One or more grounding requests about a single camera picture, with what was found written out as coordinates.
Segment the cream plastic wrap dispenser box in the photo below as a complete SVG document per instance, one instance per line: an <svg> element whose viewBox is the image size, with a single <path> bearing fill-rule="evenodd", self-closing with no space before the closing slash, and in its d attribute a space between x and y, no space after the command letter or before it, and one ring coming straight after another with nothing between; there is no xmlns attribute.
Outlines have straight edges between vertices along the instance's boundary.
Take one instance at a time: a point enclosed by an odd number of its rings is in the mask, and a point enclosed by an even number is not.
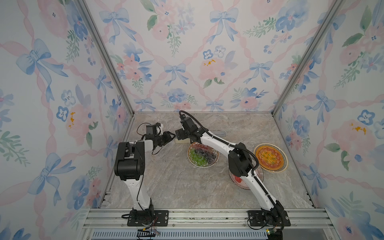
<svg viewBox="0 0 384 240"><path fill-rule="evenodd" d="M220 138L223 138L223 139L225 139L228 136L227 132L225 132L225 131L212 131L212 134L214 134ZM192 143L189 138L186 138L184 140L178 140L177 138L175 138L174 142L176 144L191 144Z"/></svg>

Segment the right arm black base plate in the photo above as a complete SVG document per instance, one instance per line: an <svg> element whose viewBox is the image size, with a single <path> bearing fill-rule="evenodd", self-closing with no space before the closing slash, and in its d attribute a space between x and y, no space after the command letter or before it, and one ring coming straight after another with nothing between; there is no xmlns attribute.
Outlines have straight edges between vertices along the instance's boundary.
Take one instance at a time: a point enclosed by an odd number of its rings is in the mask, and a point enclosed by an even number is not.
<svg viewBox="0 0 384 240"><path fill-rule="evenodd" d="M285 227L291 226L290 218L286 211L282 212L282 219L279 215L274 219L273 215L267 214L267 212L262 210L248 210L247 215L248 224L251 227L280 227L282 223L284 223Z"/></svg>

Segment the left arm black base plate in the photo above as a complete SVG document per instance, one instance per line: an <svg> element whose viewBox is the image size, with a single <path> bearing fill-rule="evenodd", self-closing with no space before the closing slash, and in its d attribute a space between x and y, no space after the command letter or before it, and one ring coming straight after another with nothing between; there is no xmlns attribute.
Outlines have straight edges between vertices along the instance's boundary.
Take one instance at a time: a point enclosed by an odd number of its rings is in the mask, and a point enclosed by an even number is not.
<svg viewBox="0 0 384 240"><path fill-rule="evenodd" d="M128 227L167 227L169 221L168 210L131 210L128 215Z"/></svg>

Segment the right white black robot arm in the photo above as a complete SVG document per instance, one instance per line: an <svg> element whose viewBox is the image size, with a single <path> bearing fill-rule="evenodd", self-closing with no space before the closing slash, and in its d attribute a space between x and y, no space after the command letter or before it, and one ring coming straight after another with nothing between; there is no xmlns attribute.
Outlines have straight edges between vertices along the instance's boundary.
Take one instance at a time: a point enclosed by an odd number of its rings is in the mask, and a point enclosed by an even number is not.
<svg viewBox="0 0 384 240"><path fill-rule="evenodd" d="M180 110L179 116L182 128L176 130L178 140L189 138L191 142L211 147L227 157L229 171L243 180L250 188L261 206L261 211L267 218L267 224L272 226L281 224L281 230L283 230L286 219L284 207L257 176L257 168L259 167L257 157L243 143L231 143L213 134L190 113Z"/></svg>

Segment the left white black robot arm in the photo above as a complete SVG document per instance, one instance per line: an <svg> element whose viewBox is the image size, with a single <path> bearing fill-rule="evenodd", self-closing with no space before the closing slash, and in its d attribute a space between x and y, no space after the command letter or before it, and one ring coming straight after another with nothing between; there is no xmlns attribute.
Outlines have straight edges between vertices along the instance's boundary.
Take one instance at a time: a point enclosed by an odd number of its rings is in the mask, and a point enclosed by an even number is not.
<svg viewBox="0 0 384 240"><path fill-rule="evenodd" d="M128 226L152 227L157 219L152 199L144 185L146 153L170 143L176 135L163 131L163 124L146 124L146 133L134 142L121 142L118 145L114 163L114 173L129 189L134 201L129 214L122 215L128 220Z"/></svg>

